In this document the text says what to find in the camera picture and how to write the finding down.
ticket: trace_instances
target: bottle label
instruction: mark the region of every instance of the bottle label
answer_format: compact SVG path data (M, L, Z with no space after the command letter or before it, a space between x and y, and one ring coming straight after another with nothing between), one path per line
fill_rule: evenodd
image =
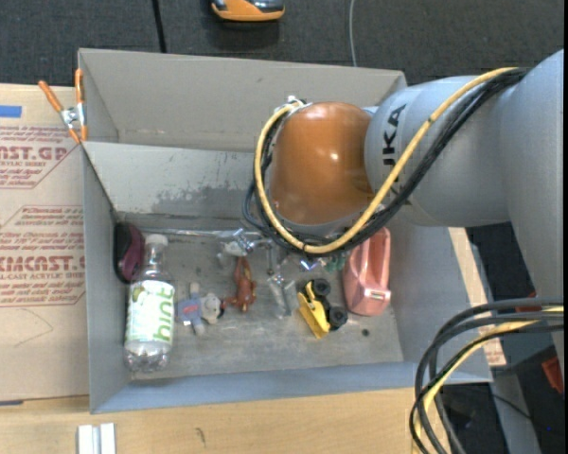
M125 342L159 341L172 346L174 286L163 281L131 284Z

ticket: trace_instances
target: black pole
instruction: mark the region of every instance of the black pole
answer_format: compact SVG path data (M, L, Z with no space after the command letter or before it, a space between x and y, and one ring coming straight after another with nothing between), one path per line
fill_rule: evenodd
M158 0L151 0L153 6L153 16L155 17L155 26L158 30L158 40L160 41L160 51L163 54L167 53L167 43L164 39L164 29L162 27L162 17L160 15L160 4Z

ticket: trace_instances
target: plastic water bottle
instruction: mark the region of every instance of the plastic water bottle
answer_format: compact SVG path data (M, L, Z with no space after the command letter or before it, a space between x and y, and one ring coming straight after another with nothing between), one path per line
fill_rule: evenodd
M134 372L155 372L169 364L175 290L166 269L168 244L160 234L146 237L143 265L129 286L124 361Z

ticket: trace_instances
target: bottle cap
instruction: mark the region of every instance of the bottle cap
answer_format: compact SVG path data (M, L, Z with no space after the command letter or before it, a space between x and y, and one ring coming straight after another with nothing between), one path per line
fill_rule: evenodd
M162 234L150 234L145 239L146 244L162 244L168 246L169 239Z

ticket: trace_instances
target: yellow cable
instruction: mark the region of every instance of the yellow cable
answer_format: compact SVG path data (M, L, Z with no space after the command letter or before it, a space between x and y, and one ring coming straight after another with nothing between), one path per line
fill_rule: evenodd
M551 307L547 307L544 308L543 311L547 311L547 312L560 312L563 313L564 312L564 308L563 306L551 306ZM528 326L532 323L536 323L538 320L532 320L532 321L523 321L523 322L509 322L509 323L503 323L503 324L498 324L496 326L494 326L492 329L490 329L490 331L488 331L487 333L484 333L482 335L479 335L476 339L476 341L479 340L484 340L486 341L489 337L495 337L496 335L500 334L500 333L505 333L507 331L512 331L512 330L516 330L516 329L520 329L523 328L525 326ZM442 388L442 385L444 384L444 382L448 379L448 377L458 368L458 366L463 363L470 355L473 354L473 352L475 350L477 350L478 348L481 348L484 345L484 343L482 341L477 342L476 344L474 344L472 346L472 348L470 348L467 352L465 352L463 355L461 355L456 362L453 364L453 366L451 367L451 369L445 374L443 375L430 389L429 391L425 394L425 396L423 397L423 404L424 404L424 408L425 411L427 411L430 407L432 402L435 399L436 394L439 392L439 390ZM414 419L414 425L415 425L415 431L418 435L418 437L420 437L420 433L421 433L421 428L420 428L420 418L418 417L418 412L415 412L415 419ZM418 446L416 443L413 442L413 450L412 453L416 454L418 453Z
M414 153L415 149L417 148L420 141L423 139L425 134L427 133L428 129L431 128L432 124L436 122L436 120L444 114L453 104L454 102L460 98L462 95L470 91L471 89L479 86L480 84L484 83L485 81L492 79L504 72L510 71L515 69L514 67L504 67L501 69L496 69L494 71L487 72L477 78L471 80L470 82L463 85L460 89L454 92L451 96L449 96L442 104L440 104L437 109L427 118L427 120L421 125L418 129L415 136L413 136L412 140L401 154L398 159L396 165L392 168L391 172L387 176L387 179L382 184L381 188L373 198L373 200L368 204L360 218L354 222L354 224L339 238L329 242L328 244L324 244L321 246L315 246L311 244L307 244L295 236L293 236L284 225L280 222L280 220L275 215L275 212L269 203L269 199L267 198L267 193L265 192L265 187L263 183L263 179L261 177L261 152L263 148L263 143L265 141L265 137L269 129L273 126L275 121L285 113L288 113L292 109L298 107L300 103L289 103L287 105L282 106L279 110L277 110L274 115L269 119L269 121L263 127L261 134L259 135L257 141L257 148L255 153L255 182L257 186L257 195L260 199L261 205L267 215L267 218L271 222L271 224L275 227L278 233L291 245L293 245L299 251L305 251L307 253L314 253L314 254L321 254L321 253L331 253L335 251L339 247L348 243L348 241L353 238L360 230L366 225L366 223L370 220L372 215L377 210L377 207L382 203L385 196L389 193L392 185L400 175L403 168L406 166L406 163Z

